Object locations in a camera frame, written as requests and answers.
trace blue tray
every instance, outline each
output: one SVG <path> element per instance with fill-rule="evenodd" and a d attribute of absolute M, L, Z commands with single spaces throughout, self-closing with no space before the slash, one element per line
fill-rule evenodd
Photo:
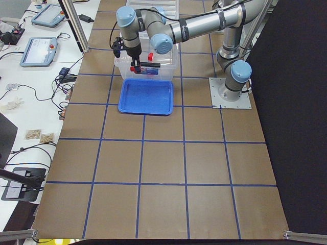
<path fill-rule="evenodd" d="M 126 79 L 118 110 L 123 113 L 170 115 L 173 98 L 174 86 L 170 81 Z"/>

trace black cable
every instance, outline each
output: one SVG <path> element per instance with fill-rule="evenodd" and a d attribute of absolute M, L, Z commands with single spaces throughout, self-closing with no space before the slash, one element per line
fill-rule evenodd
<path fill-rule="evenodd" d="M 242 58 L 244 58 L 246 55 L 248 55 L 248 54 L 250 54 L 250 53 L 251 53 L 251 51 L 245 53 L 245 55 L 243 55 Z"/>
<path fill-rule="evenodd" d="M 240 46 L 240 48 L 243 49 L 243 50 L 252 50 L 251 48 L 244 48 L 242 46 Z"/>
<path fill-rule="evenodd" d="M 53 83 L 55 82 L 56 85 L 57 85 L 57 88 L 56 90 L 60 89 L 64 94 L 67 94 L 69 90 L 72 90 L 74 85 L 71 85 L 71 84 L 64 84 L 64 85 L 61 85 L 66 79 L 68 79 L 68 82 L 65 82 L 65 83 L 70 83 L 70 82 L 75 82 L 76 80 L 76 75 L 71 75 L 71 74 L 66 74 L 64 76 L 62 75 L 59 75 L 55 78 L 55 80 L 53 81 Z"/>
<path fill-rule="evenodd" d="M 250 2 L 250 1 L 252 1 L 252 0 L 242 0 L 242 1 L 238 2 L 238 3 L 235 3 L 235 4 L 231 5 L 231 6 L 229 6 L 226 9 L 223 8 L 223 11 L 229 10 L 229 9 L 231 9 L 231 8 L 237 6 L 237 5 L 244 4 L 244 3 L 247 3 L 247 2 Z"/>
<path fill-rule="evenodd" d="M 29 146 L 29 147 L 26 147 L 26 148 L 21 147 L 18 151 L 11 151 L 10 154 L 15 154 L 15 153 L 17 153 L 17 152 L 22 152 L 22 151 L 28 150 L 28 149 L 30 149 L 30 148 L 33 148 L 33 147 L 35 147 L 35 146 L 45 145 L 45 144 L 49 144 L 49 145 L 52 145 L 52 146 L 57 146 L 56 143 L 54 143 L 53 141 L 50 141 L 50 142 L 45 142 L 45 143 L 35 144 L 35 145 Z"/>
<path fill-rule="evenodd" d="M 69 39 L 71 36 L 70 34 L 68 33 L 64 33 L 64 32 L 61 32 L 58 36 L 57 36 L 57 39 L 61 38 L 61 39 Z"/>
<path fill-rule="evenodd" d="M 22 85 L 19 85 L 18 87 L 27 87 L 27 88 L 31 88 L 31 89 L 33 89 L 33 90 L 34 90 L 35 98 L 36 98 L 38 101 L 48 101 L 48 100 L 50 99 L 50 98 L 48 98 L 48 99 L 39 99 L 39 98 L 37 97 L 37 95 L 36 95 L 36 90 L 35 90 L 35 88 L 30 87 L 30 86 L 28 86 L 28 85 L 22 84 Z"/>
<path fill-rule="evenodd" d="M 111 38 L 112 38 L 112 34 L 113 34 L 113 29 L 116 27 L 116 25 L 117 25 L 117 21 L 113 25 L 113 28 L 111 29 L 111 33 L 110 33 L 110 37 L 109 37 L 109 46 L 110 46 L 111 49 L 113 49 L 112 46 L 111 46 Z"/>
<path fill-rule="evenodd" d="M 164 16 L 163 14 L 161 14 L 160 12 L 156 11 L 156 10 L 153 10 L 153 9 L 139 9 L 141 11 L 150 11 L 150 12 L 153 12 L 153 13 L 157 13 L 158 15 L 160 15 L 161 17 L 165 18 L 165 19 L 168 19 L 168 20 L 171 20 L 171 21 L 179 21 L 179 19 L 172 19 L 172 18 L 169 18 L 167 16 Z"/>
<path fill-rule="evenodd" d="M 49 240 L 49 241 L 37 241 L 35 240 L 34 238 L 32 238 L 33 241 L 35 241 L 36 243 L 46 243 L 46 242 L 49 242 L 49 241 L 52 241 L 53 239 Z"/>
<path fill-rule="evenodd" d="M 249 93 L 251 90 L 252 90 L 252 81 L 251 81 L 251 79 L 249 79 L 249 88 L 248 89 L 246 89 L 246 90 L 242 90 L 242 93 Z"/>
<path fill-rule="evenodd" d="M 10 90 L 8 90 L 7 92 L 5 92 L 5 94 L 2 95 L 2 97 L 0 98 L 0 100 L 2 100 L 2 99 L 6 96 L 6 94 L 9 93 L 11 90 L 12 90 L 12 89 L 10 89 Z"/>
<path fill-rule="evenodd" d="M 42 165 L 42 166 L 45 166 L 45 167 L 49 168 L 48 165 L 43 164 L 43 163 L 37 163 L 37 162 L 35 162 L 35 163 L 33 163 L 33 162 L 26 162 L 26 163 L 10 163 L 10 164 L 7 164 L 6 166 L 11 166 L 11 165 L 26 165 L 26 164 L 38 164 L 38 165 Z"/>
<path fill-rule="evenodd" d="M 215 9 L 216 6 L 219 4 L 219 1 L 217 0 L 211 7 L 212 9 Z"/>
<path fill-rule="evenodd" d="M 65 105 L 65 106 L 68 106 L 68 105 L 69 105 L 69 103 L 68 103 L 67 101 L 62 101 L 62 102 L 59 103 L 59 106 L 60 106 L 61 108 L 65 107 L 65 106 L 62 106 L 62 105 L 61 105 L 62 103 L 66 103 L 67 105 Z"/>
<path fill-rule="evenodd" d="M 69 69 L 72 69 L 72 67 L 74 66 L 74 65 L 76 65 L 81 59 L 83 59 L 83 57 L 82 58 L 80 58 L 80 59 L 78 59 L 78 61 L 76 61 Z"/>
<path fill-rule="evenodd" d="M 58 89 L 62 90 L 63 93 L 67 94 L 67 93 L 65 92 L 64 88 L 60 85 L 60 81 L 63 80 L 63 79 L 65 78 L 66 75 L 63 75 L 61 78 L 59 78 L 60 76 L 61 76 L 61 75 L 56 76 L 55 79 L 54 79 L 54 81 L 53 81 L 53 82 L 56 83 L 57 87 L 56 87 L 56 89 L 54 90 L 54 89 L 53 89 L 53 86 L 52 86 L 53 94 L 52 94 L 52 96 L 51 96 L 51 102 L 52 102 L 52 104 L 54 104 L 54 105 L 55 105 L 59 110 L 62 110 L 62 108 L 61 108 L 60 106 L 58 106 L 58 105 L 53 101 L 53 98 L 55 97 L 55 94 L 57 93 L 57 90 L 58 90 Z"/>
<path fill-rule="evenodd" d="M 22 188 L 21 186 L 6 186 L 6 185 L 0 185 L 0 187 Z"/>
<path fill-rule="evenodd" d="M 187 17 L 185 19 L 194 19 L 194 18 L 197 18 L 197 17 L 211 15 L 211 14 L 216 14 L 216 13 L 217 12 L 207 12 L 207 13 L 203 13 L 203 14 L 198 14 L 198 15 L 190 16 L 190 17 Z"/>
<path fill-rule="evenodd" d="M 44 151 L 44 152 L 49 156 L 49 158 L 50 158 L 50 166 L 51 166 L 51 164 L 52 164 L 52 157 L 51 157 L 51 155 L 49 154 L 49 152 L 47 152 L 45 149 L 43 149 L 43 148 L 41 148 L 41 147 L 39 147 L 39 146 L 31 146 L 31 147 L 29 147 L 28 149 L 34 149 L 34 148 L 37 148 L 37 149 L 40 149 L 40 150 Z M 7 161 L 7 163 L 6 163 L 5 166 L 7 166 L 7 165 L 22 165 L 22 164 L 27 164 L 27 163 L 9 164 L 9 162 L 10 162 L 10 161 L 15 157 L 15 156 L 17 156 L 19 153 L 24 152 L 25 150 L 21 150 L 21 151 L 15 153 L 15 154 L 14 154 L 14 155 L 13 155 L 13 156 L 8 160 L 8 161 Z M 35 164 L 44 165 L 44 166 L 50 168 L 49 166 L 47 166 L 47 165 L 45 165 L 45 164 L 43 164 L 43 163 L 35 163 Z"/>
<path fill-rule="evenodd" d="M 23 53 L 24 53 L 24 52 L 9 52 L 9 53 L 6 53 L 6 54 L 2 55 L 2 56 L 0 57 L 0 60 L 1 60 L 4 56 L 9 55 L 9 54 L 23 54 Z"/>
<path fill-rule="evenodd" d="M 36 12 L 36 11 L 33 11 L 33 10 L 29 10 L 29 9 L 26 9 L 26 10 L 24 11 L 24 13 L 26 13 L 27 11 L 29 11 L 29 12 L 33 12 L 33 13 L 36 13 L 36 14 L 39 13 L 39 12 Z"/>
<path fill-rule="evenodd" d="M 34 16 L 26 16 L 24 19 L 22 19 L 22 23 L 18 25 L 18 27 L 21 27 L 25 22 L 26 18 L 34 18 Z"/>

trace small packet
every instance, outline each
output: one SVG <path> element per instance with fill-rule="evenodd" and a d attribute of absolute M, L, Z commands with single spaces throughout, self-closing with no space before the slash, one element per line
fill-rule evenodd
<path fill-rule="evenodd" d="M 6 86 L 6 90 L 17 90 L 19 88 L 18 83 L 8 83 Z"/>
<path fill-rule="evenodd" d="M 25 134 L 25 139 L 39 139 L 41 135 L 40 129 L 27 130 Z"/>
<path fill-rule="evenodd" d="M 54 133 L 41 134 L 41 136 L 40 136 L 40 143 L 47 143 L 47 142 L 54 141 L 54 138 L 55 138 L 55 134 Z"/>

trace power adapter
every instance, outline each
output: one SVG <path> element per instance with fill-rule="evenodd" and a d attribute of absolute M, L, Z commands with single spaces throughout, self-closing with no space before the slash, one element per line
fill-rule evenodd
<path fill-rule="evenodd" d="M 88 17 L 84 14 L 81 14 L 78 17 L 80 18 L 80 20 L 85 21 L 87 23 L 94 22 L 94 20 L 91 17 Z"/>
<path fill-rule="evenodd" d="M 63 68 L 60 70 L 59 75 L 63 75 L 63 76 L 65 76 L 65 75 L 68 74 L 69 70 L 70 70 L 69 68 L 67 68 L 67 67 L 63 67 Z"/>
<path fill-rule="evenodd" d="M 60 75 L 58 77 L 58 81 L 60 84 L 63 84 L 63 83 L 71 83 L 71 82 L 75 82 L 76 81 L 76 76 L 75 75 Z"/>

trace yellow object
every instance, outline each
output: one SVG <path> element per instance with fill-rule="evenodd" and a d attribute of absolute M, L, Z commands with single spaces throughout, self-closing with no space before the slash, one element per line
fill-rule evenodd
<path fill-rule="evenodd" d="M 80 239 L 40 239 L 39 242 L 44 242 L 44 245 L 68 245 L 80 241 Z"/>

